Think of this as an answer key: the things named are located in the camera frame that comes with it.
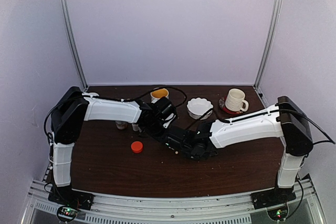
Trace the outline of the orange bottle cap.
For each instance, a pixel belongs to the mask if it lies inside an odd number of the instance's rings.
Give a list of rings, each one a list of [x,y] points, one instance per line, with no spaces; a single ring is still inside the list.
[[[132,144],[131,144],[131,150],[133,153],[141,153],[143,151],[143,143],[140,142],[140,141],[134,141]]]

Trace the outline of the grey lid pill bottle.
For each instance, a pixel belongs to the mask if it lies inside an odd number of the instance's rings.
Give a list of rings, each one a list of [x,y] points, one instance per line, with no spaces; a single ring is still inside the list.
[[[128,127],[128,123],[124,121],[116,121],[115,124],[118,130],[125,130]]]

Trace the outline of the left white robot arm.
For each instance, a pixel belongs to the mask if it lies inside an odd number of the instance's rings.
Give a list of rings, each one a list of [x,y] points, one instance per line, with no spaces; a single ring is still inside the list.
[[[76,199],[70,177],[72,149],[85,121],[136,124],[153,138],[158,138],[176,118],[177,112],[166,97],[146,103],[141,99],[103,98],[96,93],[83,93],[78,87],[71,87],[51,110],[50,116],[54,194],[64,205],[71,205]]]

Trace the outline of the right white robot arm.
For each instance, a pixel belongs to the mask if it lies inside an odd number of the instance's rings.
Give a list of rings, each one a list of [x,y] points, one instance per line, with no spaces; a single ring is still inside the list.
[[[196,131],[172,126],[164,143],[188,158],[201,159],[216,149],[270,137],[285,140],[276,185],[269,192],[271,202],[279,204],[292,193],[303,158],[313,149],[306,114],[289,97],[281,96],[276,104],[251,114],[201,123]]]

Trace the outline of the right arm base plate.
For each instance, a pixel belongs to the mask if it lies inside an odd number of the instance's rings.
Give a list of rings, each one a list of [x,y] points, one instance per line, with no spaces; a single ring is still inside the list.
[[[279,193],[275,190],[260,191],[251,194],[254,209],[269,208],[272,206],[285,204],[296,199],[295,193]]]

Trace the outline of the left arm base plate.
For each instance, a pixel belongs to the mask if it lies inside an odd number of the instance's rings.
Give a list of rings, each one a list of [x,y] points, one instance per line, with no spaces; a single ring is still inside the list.
[[[56,187],[52,186],[48,200],[61,205],[70,206],[74,209],[90,210],[94,195],[73,190],[70,186]]]

